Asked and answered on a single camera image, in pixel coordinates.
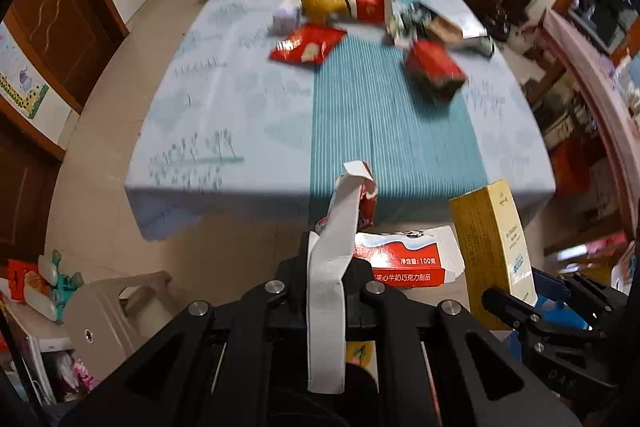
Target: tablecloth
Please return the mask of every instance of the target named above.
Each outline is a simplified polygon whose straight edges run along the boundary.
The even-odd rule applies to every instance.
[[[329,68],[323,70],[329,61],[305,68],[268,60],[280,39],[270,34],[271,15],[280,1],[209,0],[185,35],[152,100],[125,181],[146,239],[164,239],[211,212],[316,219],[326,206],[334,171],[341,162],[357,159],[340,157],[349,154],[341,134],[330,143],[318,140],[327,122],[318,89],[324,84],[318,83],[335,80],[327,76]],[[461,26],[479,24],[462,0],[421,1]],[[349,37],[330,59],[347,60],[350,49],[366,48],[376,57],[393,55],[394,67],[401,71],[399,52],[380,45],[382,30],[358,24],[346,28]],[[370,126],[369,135],[387,150],[382,133],[395,132],[404,139],[410,131],[413,136],[405,140],[409,151],[396,148],[362,158],[373,163],[374,175],[378,172],[383,181],[378,224],[447,219],[448,198],[502,178],[510,183],[526,223],[555,191],[542,136],[501,53],[490,60],[463,52],[453,57],[469,81],[456,95],[450,115],[402,102],[396,105],[402,114],[389,118],[388,127]],[[385,85],[392,86],[388,92],[399,100],[403,77],[398,71],[382,79],[378,72],[360,72],[360,81],[378,86],[376,102],[386,96],[380,90]],[[393,74],[395,84],[389,84]],[[356,82],[355,75],[342,81]],[[366,100],[364,93],[354,98],[353,115],[362,113]],[[393,125],[401,119],[402,133]],[[435,132],[435,124],[447,127],[446,132]],[[420,125],[430,129],[433,139],[425,141]],[[419,161],[407,161],[416,151]],[[321,182],[314,177],[318,158],[331,161]],[[385,178],[385,171],[395,174]]]

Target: screw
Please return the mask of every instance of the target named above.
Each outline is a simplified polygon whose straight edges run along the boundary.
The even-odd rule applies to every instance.
[[[369,293],[373,293],[373,295],[380,295],[385,290],[384,283],[380,281],[369,281],[364,287]]]
[[[189,304],[189,314],[194,317],[202,317],[209,311],[209,303],[205,301],[193,301]]]
[[[284,282],[277,279],[270,280],[267,284],[264,285],[264,289],[269,293],[277,295],[278,293],[282,293],[284,291]]]
[[[458,301],[454,301],[453,299],[447,299],[446,301],[442,301],[440,304],[442,307],[442,311],[444,311],[447,315],[458,315],[462,311],[462,306]]]

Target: floor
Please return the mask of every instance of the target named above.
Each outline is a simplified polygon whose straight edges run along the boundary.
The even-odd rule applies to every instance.
[[[50,209],[46,250],[62,252],[63,273],[81,271],[91,282],[164,269],[181,304],[196,298],[220,304],[269,279],[280,260],[296,254],[303,232],[297,226],[207,217],[167,241],[149,243],[131,214],[123,190],[130,154],[164,70],[205,2],[149,0],[95,86],[68,144]],[[518,71],[519,80],[539,74],[530,75],[521,61]],[[535,266],[543,264],[543,232],[554,221],[545,212],[527,227]],[[410,295],[467,302],[463,276]]]

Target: cardboard box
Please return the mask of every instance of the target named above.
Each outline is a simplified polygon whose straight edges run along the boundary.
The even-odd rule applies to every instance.
[[[452,282],[465,269],[451,227],[398,233],[357,233],[354,257],[389,286],[426,287]]]
[[[465,259],[471,314],[489,330],[510,329],[482,306],[482,293],[498,286],[535,306],[529,251],[509,185],[501,180],[449,201]]]

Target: yellow box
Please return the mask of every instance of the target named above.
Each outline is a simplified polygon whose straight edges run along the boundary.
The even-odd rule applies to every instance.
[[[529,251],[509,185],[500,180],[449,200],[456,224],[471,314],[489,330],[510,329],[482,307],[482,293],[498,286],[535,306]]]

